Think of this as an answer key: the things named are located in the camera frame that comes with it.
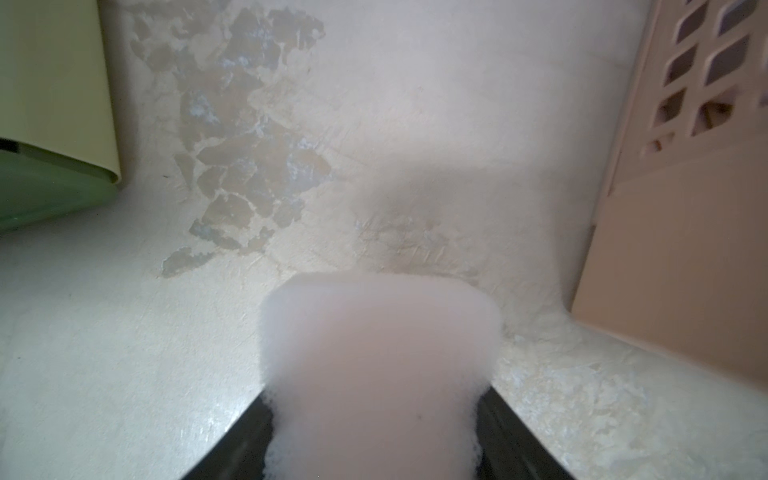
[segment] basket hole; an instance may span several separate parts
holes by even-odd
[[[714,81],[720,80],[740,67],[744,63],[746,50],[749,46],[750,36],[747,35],[715,55],[715,58],[710,63],[707,81],[704,84],[709,85]]]
[[[677,43],[685,40],[688,35],[694,33],[704,24],[704,19],[707,17],[708,5],[709,2],[704,2],[699,8],[691,12],[682,23],[680,23],[680,29],[677,30]]]
[[[670,67],[667,70],[667,80],[664,82],[665,85],[669,85],[673,81],[682,77],[684,74],[688,73],[691,67],[694,66],[694,59],[696,58],[696,47],[697,45],[688,48],[677,58],[675,58],[672,63],[670,63]]]
[[[646,157],[650,154],[655,154],[656,152],[662,151],[663,149],[670,146],[673,139],[674,132],[670,132],[668,134],[661,135],[656,140],[649,141],[647,144],[645,144],[645,147],[643,147],[641,156]]]
[[[661,124],[665,124],[668,121],[675,118],[680,114],[680,109],[683,108],[683,99],[685,98],[685,88],[677,91],[665,98],[656,110],[656,117],[654,119],[654,127],[658,127]]]
[[[733,114],[733,106],[740,90],[733,86],[699,107],[694,122],[694,137],[705,131],[710,131],[727,122]]]
[[[755,12],[756,8],[757,0],[737,0],[730,4],[725,13],[723,13],[723,20],[720,21],[720,33],[718,35],[722,35],[743,22]]]

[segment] white foam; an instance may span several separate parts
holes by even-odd
[[[305,274],[262,308],[274,480],[469,480],[498,307],[456,280]]]

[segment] beige laundry basket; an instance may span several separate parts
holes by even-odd
[[[657,0],[573,314],[768,386],[768,0]]]

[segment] green container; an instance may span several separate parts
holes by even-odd
[[[0,0],[0,231],[114,198],[96,0]]]

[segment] stained surface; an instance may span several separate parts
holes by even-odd
[[[123,190],[0,237],[0,478],[181,476],[296,272],[452,276],[574,476],[761,478],[768,399],[573,324],[648,2],[104,2]]]

